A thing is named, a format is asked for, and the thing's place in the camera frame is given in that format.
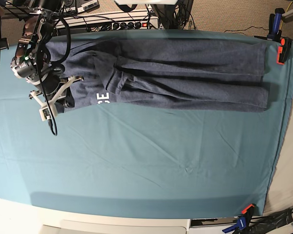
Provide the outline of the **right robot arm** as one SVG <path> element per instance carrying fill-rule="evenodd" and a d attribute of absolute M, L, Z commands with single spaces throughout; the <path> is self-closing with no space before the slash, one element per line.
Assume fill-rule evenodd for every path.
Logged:
<path fill-rule="evenodd" d="M 73 108 L 75 106 L 69 79 L 60 78 L 65 71 L 63 62 L 68 58 L 71 49 L 70 28 L 63 17 L 63 6 L 62 0 L 34 0 L 29 4 L 34 15 L 33 28 L 24 29 L 11 61 L 14 75 L 37 88 L 29 94 L 29 98 L 40 102 L 38 96 L 44 96 L 43 107 L 55 105 Z M 46 44 L 55 32 L 55 20 L 62 22 L 66 29 L 66 51 L 62 58 L 52 61 Z"/>

